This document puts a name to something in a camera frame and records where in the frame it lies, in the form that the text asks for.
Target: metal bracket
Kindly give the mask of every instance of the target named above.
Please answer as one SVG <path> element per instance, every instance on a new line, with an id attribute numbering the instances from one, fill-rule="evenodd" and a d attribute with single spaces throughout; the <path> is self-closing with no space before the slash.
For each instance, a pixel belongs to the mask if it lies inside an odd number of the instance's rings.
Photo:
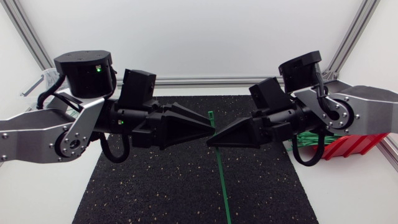
<path id="1" fill-rule="evenodd" d="M 59 93 L 72 95 L 69 88 Z M 102 97 L 93 99 L 73 98 L 79 101 L 79 106 L 83 110 L 70 129 L 67 129 L 64 137 L 59 142 L 59 146 L 56 146 L 60 148 L 61 154 L 65 157 L 79 157 L 81 152 L 86 149 L 105 101 Z"/>
<path id="2" fill-rule="evenodd" d="M 337 120 L 333 120 L 321 109 L 317 100 L 317 93 L 311 87 L 297 90 L 293 93 L 326 124 L 326 128 L 329 129 L 329 131 L 333 133 L 342 133 L 342 129 L 348 125 L 351 115 L 349 109 L 344 104 L 335 101 L 329 96 L 326 97 L 327 103 L 331 110 L 339 114 L 339 118 Z"/>

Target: white wall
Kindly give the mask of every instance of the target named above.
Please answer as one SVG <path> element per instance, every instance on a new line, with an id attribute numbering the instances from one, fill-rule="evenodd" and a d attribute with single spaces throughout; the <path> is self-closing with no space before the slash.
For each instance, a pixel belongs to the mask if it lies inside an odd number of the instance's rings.
<path id="1" fill-rule="evenodd" d="M 104 49 L 117 71 L 158 77 L 279 75 L 320 50 L 326 68 L 362 0 L 20 0 L 50 57 Z"/>
<path id="2" fill-rule="evenodd" d="M 24 112 L 28 104 L 19 98 L 19 92 L 41 69 L 12 24 L 7 13 L 0 7 L 0 119 Z"/>

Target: black motor housing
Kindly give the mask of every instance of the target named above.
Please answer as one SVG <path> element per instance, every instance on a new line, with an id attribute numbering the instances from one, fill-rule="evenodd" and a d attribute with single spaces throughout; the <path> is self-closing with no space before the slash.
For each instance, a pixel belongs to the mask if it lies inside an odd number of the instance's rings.
<path id="1" fill-rule="evenodd" d="M 113 91 L 111 53 L 105 50 L 81 50 L 54 59 L 60 74 L 68 78 L 70 91 L 79 98 L 96 98 Z"/>

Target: white backdrop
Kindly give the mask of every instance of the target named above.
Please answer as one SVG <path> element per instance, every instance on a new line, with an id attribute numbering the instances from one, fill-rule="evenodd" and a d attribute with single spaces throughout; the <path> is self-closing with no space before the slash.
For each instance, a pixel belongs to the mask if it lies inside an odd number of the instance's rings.
<path id="1" fill-rule="evenodd" d="M 117 71 L 204 78 L 279 75 L 313 50 L 324 69 L 362 0 L 20 2 L 51 58 L 103 49 Z"/>

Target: black cable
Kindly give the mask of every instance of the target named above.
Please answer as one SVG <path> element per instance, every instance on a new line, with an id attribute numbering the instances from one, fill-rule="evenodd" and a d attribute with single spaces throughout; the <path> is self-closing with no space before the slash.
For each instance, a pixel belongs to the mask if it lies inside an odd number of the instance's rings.
<path id="1" fill-rule="evenodd" d="M 70 106 L 72 109 L 74 109 L 77 112 L 81 112 L 81 108 L 77 108 L 75 105 L 73 105 L 69 100 L 67 100 L 64 96 L 59 95 L 58 93 L 52 93 L 53 96 L 57 97 L 58 99 L 62 100 L 64 103 L 66 103 L 68 106 Z"/>
<path id="2" fill-rule="evenodd" d="M 108 140 L 106 140 L 105 134 L 100 133 L 99 134 L 99 140 L 101 141 L 101 147 L 102 151 L 104 152 L 104 155 L 114 163 L 121 163 L 124 162 L 130 155 L 130 142 L 129 142 L 129 136 L 122 134 L 122 142 L 123 142 L 123 154 L 121 156 L 116 157 L 112 154 Z"/>
<path id="3" fill-rule="evenodd" d="M 65 77 L 66 77 L 66 75 L 60 74 L 60 76 L 59 76 L 58 80 L 55 82 L 55 84 L 52 85 L 47 91 L 45 91 L 39 95 L 39 97 L 37 98 L 37 105 L 36 105 L 36 108 L 38 110 L 43 109 L 45 99 L 47 99 L 47 97 L 49 97 L 51 94 L 55 93 L 55 91 L 61 87 L 63 81 L 65 81 Z"/>
<path id="4" fill-rule="evenodd" d="M 300 157 L 299 147 L 297 146 L 297 135 L 293 135 L 292 139 L 293 156 L 298 163 L 305 166 L 314 166 L 321 160 L 323 153 L 325 152 L 325 132 L 323 129 L 318 133 L 318 149 L 315 155 L 309 161 L 303 161 Z"/>
<path id="5" fill-rule="evenodd" d="M 113 68 L 111 66 L 111 78 L 112 78 L 112 88 L 113 89 L 110 93 L 108 93 L 107 95 L 104 96 L 105 99 L 108 99 L 109 97 L 111 97 L 116 89 L 116 84 L 117 84 L 116 74 L 117 74 L 117 72 L 115 70 L 113 70 Z"/>

